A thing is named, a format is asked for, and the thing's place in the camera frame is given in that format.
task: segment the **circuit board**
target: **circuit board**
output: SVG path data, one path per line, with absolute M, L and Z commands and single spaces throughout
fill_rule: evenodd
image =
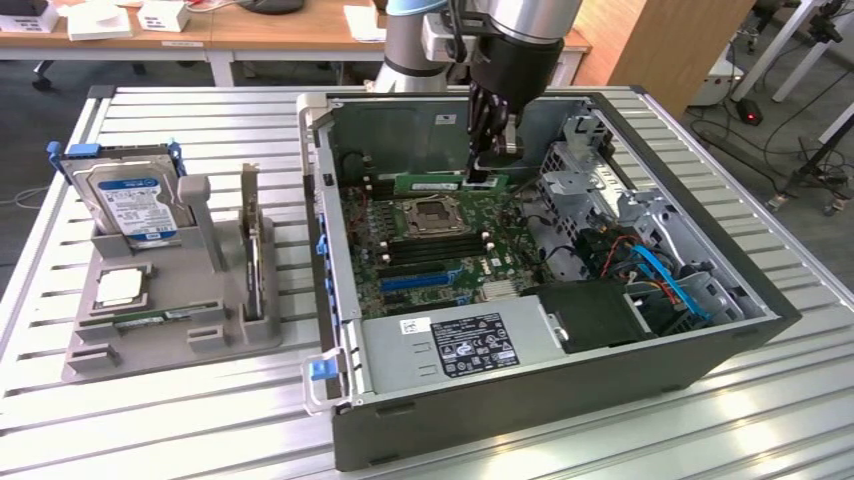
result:
M 539 262 L 520 201 L 503 184 L 491 191 L 460 189 L 379 200 L 364 187 L 347 188 L 341 194 L 364 319 L 488 301 L 484 284 L 512 285 L 519 292 L 551 280 Z M 419 209 L 425 212 L 421 223 L 413 214 Z M 473 254 L 444 259 L 407 257 L 396 263 L 396 245 L 429 247 L 440 242 L 465 244 Z M 391 272 L 409 270 L 424 273 L 388 278 Z

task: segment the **power supply label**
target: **power supply label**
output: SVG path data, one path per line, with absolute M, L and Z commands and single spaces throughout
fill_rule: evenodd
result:
M 497 313 L 431 324 L 444 374 L 472 373 L 519 365 L 519 357 Z

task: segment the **cpu socket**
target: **cpu socket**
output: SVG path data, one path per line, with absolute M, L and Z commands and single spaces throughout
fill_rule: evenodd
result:
M 415 238 L 456 235 L 468 231 L 459 204 L 448 197 L 403 202 L 408 236 Z

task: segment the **slotted metal worktable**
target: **slotted metal worktable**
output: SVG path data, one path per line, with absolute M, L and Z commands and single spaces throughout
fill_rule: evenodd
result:
M 317 351 L 318 338 L 294 99 L 322 88 L 118 88 L 112 98 L 86 101 L 70 142 L 136 145 L 173 137 L 188 172 L 210 175 L 217 218 L 236 215 L 240 164 L 260 165 L 260 199 L 276 222 L 285 341 L 252 358 L 62 385 L 92 223 L 54 178 L 0 304 L 0 475 L 655 480 L 854 475 L 851 293 L 656 104 L 625 88 L 601 93 L 802 309 L 803 320 L 687 390 L 380 468 L 336 472 L 329 420 L 305 415 L 298 384 L 300 360 Z M 624 148 L 616 148 L 633 182 L 648 183 Z

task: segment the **barcode label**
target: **barcode label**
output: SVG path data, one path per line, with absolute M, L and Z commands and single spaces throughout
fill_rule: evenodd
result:
M 400 334 L 424 333 L 429 331 L 429 317 L 400 320 Z

